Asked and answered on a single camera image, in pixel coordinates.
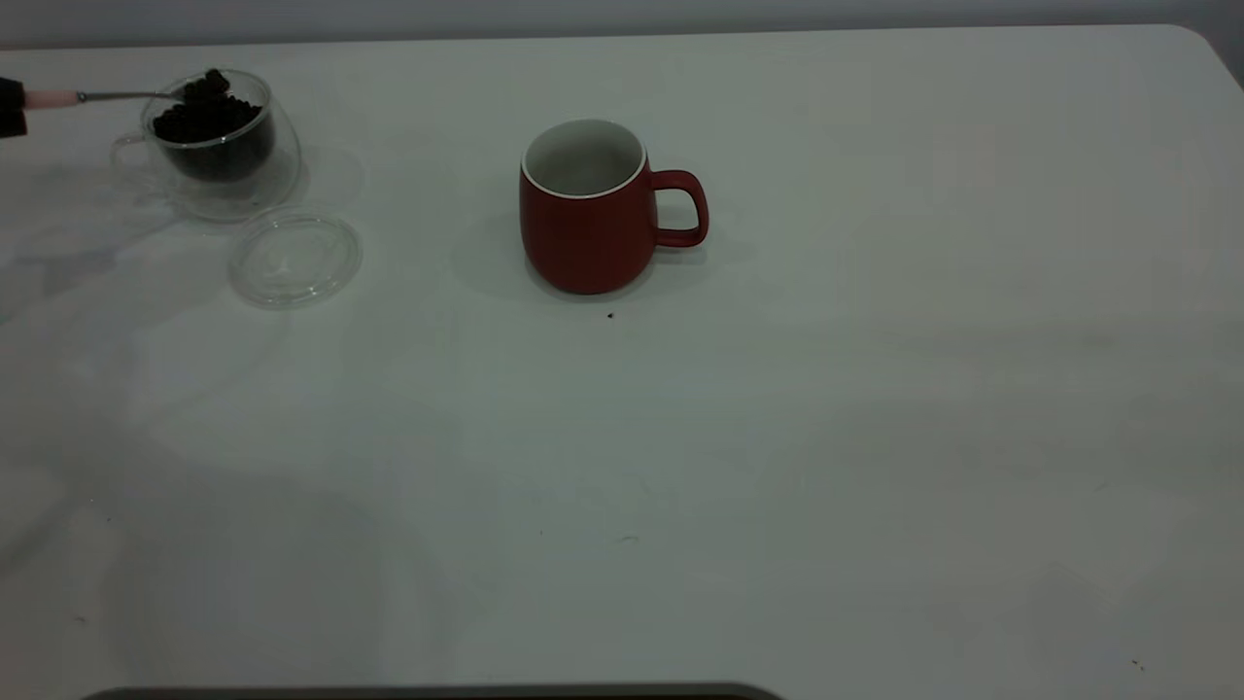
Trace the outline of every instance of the glass cup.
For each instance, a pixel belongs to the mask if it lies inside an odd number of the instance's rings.
[[[141,131],[112,144],[112,169],[123,179],[162,191],[178,208],[203,219],[239,221],[280,204],[289,196],[302,167],[299,137],[272,90],[260,77],[220,70],[233,97],[260,107],[259,116],[241,128],[198,143],[175,143],[156,136],[156,118],[178,104],[153,97],[143,107]],[[163,88],[177,93],[202,78],[195,73]],[[147,165],[127,164],[127,145],[147,144]]]

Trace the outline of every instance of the white table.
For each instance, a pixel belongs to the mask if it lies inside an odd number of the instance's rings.
[[[0,143],[4,698],[1244,691],[1244,94],[1195,35],[0,53],[49,88],[213,65],[271,82],[363,266],[280,313],[199,225],[83,252],[167,223],[101,184],[137,103]],[[518,159],[592,114],[713,229],[569,297]]]

